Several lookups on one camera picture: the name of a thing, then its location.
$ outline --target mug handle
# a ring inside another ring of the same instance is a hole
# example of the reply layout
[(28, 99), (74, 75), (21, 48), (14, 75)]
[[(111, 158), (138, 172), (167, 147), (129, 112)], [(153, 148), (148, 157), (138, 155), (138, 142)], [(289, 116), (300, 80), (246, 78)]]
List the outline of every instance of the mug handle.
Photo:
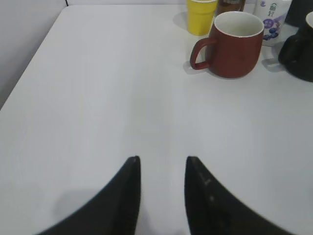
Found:
[(289, 37), (284, 43), (279, 53), (278, 61), (282, 65), (286, 65), (293, 61), (297, 61), (297, 58), (300, 55), (302, 48), (305, 46), (307, 41), (308, 40), (302, 38), (297, 34)]
[(217, 40), (214, 38), (203, 38), (203, 39), (197, 41), (197, 43), (195, 44), (195, 46), (191, 52), (191, 55), (190, 55), (190, 65), (194, 70), (203, 70), (205, 68), (210, 67), (209, 62), (203, 61), (200, 63), (196, 63), (196, 59), (197, 59), (197, 56), (198, 56), (200, 50), (203, 47), (208, 46), (210, 44), (215, 44), (216, 42), (217, 42)]

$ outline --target label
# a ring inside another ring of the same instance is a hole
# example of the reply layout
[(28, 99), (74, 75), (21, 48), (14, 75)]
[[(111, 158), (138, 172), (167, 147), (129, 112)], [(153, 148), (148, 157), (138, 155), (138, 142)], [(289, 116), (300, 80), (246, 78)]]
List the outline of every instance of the label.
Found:
[(258, 0), (254, 15), (264, 24), (263, 45), (272, 46), (279, 36), (291, 0)]

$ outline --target cup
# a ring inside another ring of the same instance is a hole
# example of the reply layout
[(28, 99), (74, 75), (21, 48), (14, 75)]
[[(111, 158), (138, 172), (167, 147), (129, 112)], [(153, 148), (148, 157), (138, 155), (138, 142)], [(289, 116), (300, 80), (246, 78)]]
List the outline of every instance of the cup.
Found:
[(217, 0), (187, 0), (188, 31), (194, 35), (209, 32)]
[[(191, 53), (190, 64), (195, 70), (209, 68), (225, 78), (247, 75), (258, 62), (264, 24), (247, 12), (228, 11), (218, 15), (208, 38), (199, 40)], [(206, 49), (204, 62), (196, 63), (200, 50)]]
[(306, 16), (298, 32), (286, 40), (278, 60), (294, 76), (313, 82), (313, 12)]
[(300, 27), (305, 22), (305, 17), (313, 11), (312, 0), (294, 0), (291, 3), (286, 23)]

